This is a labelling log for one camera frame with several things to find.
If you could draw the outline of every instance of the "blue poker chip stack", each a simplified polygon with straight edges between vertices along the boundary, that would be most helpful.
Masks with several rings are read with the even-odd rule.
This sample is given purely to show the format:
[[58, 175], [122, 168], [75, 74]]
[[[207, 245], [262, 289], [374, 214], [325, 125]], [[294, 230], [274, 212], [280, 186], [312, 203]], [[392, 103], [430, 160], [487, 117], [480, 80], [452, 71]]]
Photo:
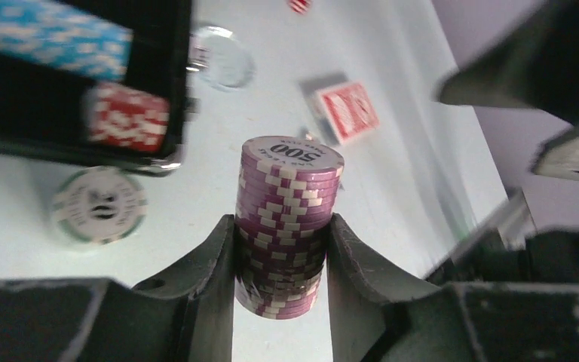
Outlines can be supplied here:
[[120, 81], [132, 31], [48, 0], [0, 0], [0, 53], [88, 78]]

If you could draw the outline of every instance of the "poker chip case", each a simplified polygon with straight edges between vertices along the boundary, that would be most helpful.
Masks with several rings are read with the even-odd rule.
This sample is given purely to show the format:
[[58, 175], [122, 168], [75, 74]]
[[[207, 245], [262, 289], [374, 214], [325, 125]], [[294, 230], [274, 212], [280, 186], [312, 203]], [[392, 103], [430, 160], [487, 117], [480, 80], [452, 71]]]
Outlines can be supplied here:
[[121, 83], [169, 101], [164, 141], [154, 153], [88, 142], [81, 99], [97, 81], [0, 54], [0, 153], [154, 176], [171, 173], [183, 153], [191, 0], [62, 2], [133, 31]]

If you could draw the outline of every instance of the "purple wall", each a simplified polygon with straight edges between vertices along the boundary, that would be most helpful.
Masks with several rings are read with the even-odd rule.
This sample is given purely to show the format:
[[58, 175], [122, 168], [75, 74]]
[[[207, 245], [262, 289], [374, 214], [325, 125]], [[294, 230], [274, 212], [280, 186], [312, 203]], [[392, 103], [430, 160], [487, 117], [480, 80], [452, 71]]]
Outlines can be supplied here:
[[[540, 4], [530, 0], [433, 0], [456, 63], [491, 46]], [[540, 111], [476, 107], [494, 161], [506, 187], [522, 187], [539, 228], [579, 225], [579, 182], [536, 176], [527, 170], [538, 144], [567, 128]]]

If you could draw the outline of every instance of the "green and white poker chip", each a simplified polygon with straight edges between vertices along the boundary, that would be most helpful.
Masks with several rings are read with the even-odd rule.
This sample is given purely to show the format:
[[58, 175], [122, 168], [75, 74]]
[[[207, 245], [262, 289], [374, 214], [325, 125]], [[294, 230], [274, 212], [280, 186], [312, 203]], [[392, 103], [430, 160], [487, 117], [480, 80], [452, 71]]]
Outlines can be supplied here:
[[53, 218], [71, 239], [109, 244], [132, 235], [146, 217], [143, 187], [116, 167], [87, 168], [72, 175], [54, 196]]

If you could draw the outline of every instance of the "white table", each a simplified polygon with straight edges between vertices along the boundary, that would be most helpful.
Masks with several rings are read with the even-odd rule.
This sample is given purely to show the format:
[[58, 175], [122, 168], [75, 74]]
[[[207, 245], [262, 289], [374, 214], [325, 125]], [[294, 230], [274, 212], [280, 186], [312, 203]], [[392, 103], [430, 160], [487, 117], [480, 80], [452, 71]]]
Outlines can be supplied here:
[[[347, 167], [335, 211], [369, 246], [422, 275], [506, 199], [473, 110], [432, 101], [455, 62], [428, 0], [315, 0], [305, 16], [286, 0], [200, 0], [196, 11], [251, 50], [253, 84], [223, 94], [192, 82], [201, 113], [186, 130], [183, 166], [165, 179], [140, 177], [150, 205], [139, 234], [92, 253], [66, 248], [48, 225], [54, 189], [78, 168], [0, 156], [0, 278], [132, 285], [175, 262], [233, 212], [240, 145], [313, 127], [298, 83], [333, 72], [366, 85], [382, 122], [340, 149]], [[331, 361], [326, 285], [294, 321], [235, 304], [233, 351], [235, 362]]]

